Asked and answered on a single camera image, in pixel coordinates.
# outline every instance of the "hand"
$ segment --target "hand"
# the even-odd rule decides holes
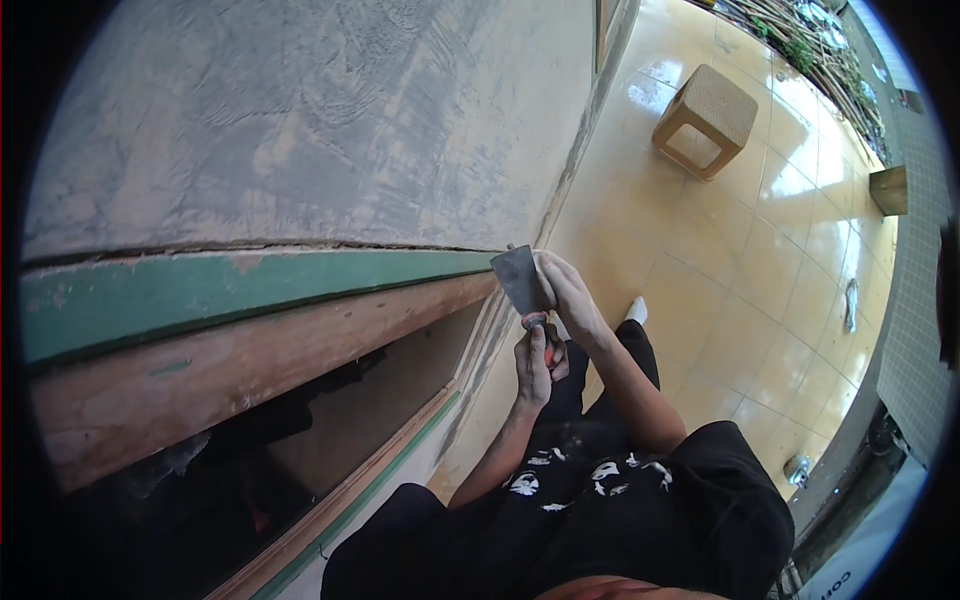
[[[580,274],[568,262],[549,250],[534,251],[540,285],[557,309],[574,342],[589,343],[607,328],[593,296]]]
[[[546,348],[546,334],[543,327],[537,325],[516,343],[516,379],[518,388],[516,401],[529,404],[538,410],[550,401],[550,388],[553,379],[550,370],[543,362],[543,350]]]

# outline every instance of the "concrete wall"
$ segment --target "concrete wall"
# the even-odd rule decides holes
[[[64,92],[24,259],[532,241],[587,105],[587,0],[126,0]]]

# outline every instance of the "person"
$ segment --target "person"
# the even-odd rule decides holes
[[[687,435],[660,393],[643,300],[612,331],[576,269],[535,260],[570,338],[554,370],[567,375],[543,362],[548,333],[528,332],[510,415],[448,506],[400,486],[333,551],[321,597],[765,597],[793,520],[736,424]],[[582,414],[588,360],[606,389]]]

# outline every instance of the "floor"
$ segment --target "floor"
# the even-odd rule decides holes
[[[749,143],[710,182],[650,143],[700,64],[759,105]],[[700,162],[711,151],[696,132],[671,143]],[[823,454],[886,310],[897,219],[870,198],[867,178],[883,168],[871,156],[832,103],[759,41],[683,0],[648,0],[547,244],[580,270],[610,325],[646,299],[662,392],[688,430],[735,421],[785,498],[795,488],[784,463]],[[859,302],[848,333],[852,278]],[[507,350],[430,482],[444,501],[513,401]],[[602,390],[591,367],[585,404]]]

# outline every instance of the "beige stool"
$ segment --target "beige stool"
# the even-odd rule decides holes
[[[755,120],[756,100],[709,65],[701,64],[654,127],[653,142],[690,173],[712,180],[747,145]],[[690,125],[720,147],[720,154],[707,168],[667,144],[683,125]]]

